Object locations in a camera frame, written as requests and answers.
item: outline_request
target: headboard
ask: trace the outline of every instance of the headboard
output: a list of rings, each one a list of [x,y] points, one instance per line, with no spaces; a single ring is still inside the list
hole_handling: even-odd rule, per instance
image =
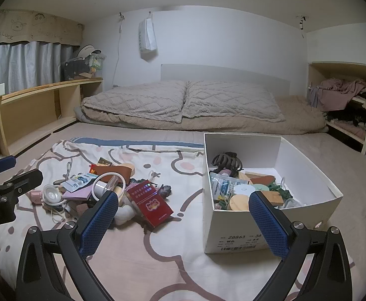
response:
[[[265,86],[274,96],[289,95],[290,81],[257,72],[196,64],[162,64],[161,80],[237,81]]]

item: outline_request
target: white paper bag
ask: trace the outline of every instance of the white paper bag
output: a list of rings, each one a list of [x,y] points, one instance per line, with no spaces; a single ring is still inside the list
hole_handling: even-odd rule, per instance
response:
[[[156,45],[152,17],[148,17],[140,22],[138,26],[138,43],[139,51],[141,53],[150,53],[158,48]]]

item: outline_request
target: pillow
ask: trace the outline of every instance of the pillow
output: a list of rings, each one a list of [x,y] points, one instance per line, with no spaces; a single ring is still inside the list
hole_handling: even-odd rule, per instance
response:
[[[272,94],[261,85],[192,81],[187,87],[184,117],[240,115],[270,122],[284,121]]]
[[[114,87],[86,97],[82,105],[98,111],[144,119],[181,123],[186,82],[161,81],[128,87]]]

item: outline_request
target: metal screw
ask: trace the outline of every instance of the metal screw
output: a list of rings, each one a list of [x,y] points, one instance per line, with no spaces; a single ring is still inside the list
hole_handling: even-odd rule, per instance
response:
[[[338,229],[336,226],[332,226],[332,227],[331,227],[331,232],[332,232],[333,234],[339,234],[339,233],[340,233],[339,229]]]
[[[298,230],[302,230],[302,229],[304,228],[304,224],[303,224],[303,223],[301,223],[301,222],[299,222],[299,221],[295,221],[295,222],[293,223],[293,226],[294,226],[296,229],[298,229]]]
[[[34,234],[36,231],[37,231],[37,227],[36,226],[31,226],[29,229],[28,229],[28,233],[29,234]]]
[[[73,221],[69,221],[69,222],[65,223],[65,225],[64,225],[66,230],[71,230],[75,226],[76,226],[76,222],[73,222]]]

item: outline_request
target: beige valance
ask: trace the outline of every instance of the beige valance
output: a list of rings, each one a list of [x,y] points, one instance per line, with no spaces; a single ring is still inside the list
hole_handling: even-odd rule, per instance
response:
[[[0,10],[0,43],[40,41],[80,45],[84,25],[33,10]]]

